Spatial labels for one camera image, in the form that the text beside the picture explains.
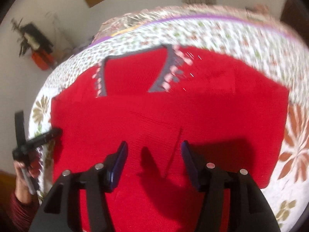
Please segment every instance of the maroon sleeve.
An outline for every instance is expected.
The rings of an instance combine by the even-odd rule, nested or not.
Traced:
[[[30,204],[21,203],[13,193],[11,195],[11,219],[20,232],[27,232],[32,220],[38,210],[34,202]]]

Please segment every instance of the wrist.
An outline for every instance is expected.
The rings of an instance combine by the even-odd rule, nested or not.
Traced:
[[[32,201],[32,196],[27,185],[19,178],[16,178],[15,196],[23,204],[30,204]]]

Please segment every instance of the gray handle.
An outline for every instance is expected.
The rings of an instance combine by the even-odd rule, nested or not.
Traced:
[[[39,184],[38,184],[37,179],[34,179],[33,177],[28,176],[28,169],[22,168],[21,171],[27,183],[30,194],[35,195],[35,193],[39,189]]]

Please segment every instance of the orange object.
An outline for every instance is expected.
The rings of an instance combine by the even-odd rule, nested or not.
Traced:
[[[48,70],[55,63],[54,58],[50,54],[47,54],[46,51],[44,50],[38,50],[38,51],[32,50],[31,57],[32,57],[32,60],[36,63],[36,65],[41,70]]]

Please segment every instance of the person's hand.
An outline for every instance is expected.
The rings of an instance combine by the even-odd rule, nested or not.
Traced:
[[[22,162],[14,161],[14,167],[16,171],[16,189],[15,195],[16,198],[23,204],[29,204],[32,201],[32,196],[29,193],[27,183],[24,179],[22,168],[25,168],[25,164]],[[36,158],[28,167],[29,176],[37,178],[40,174],[40,163],[39,158]]]

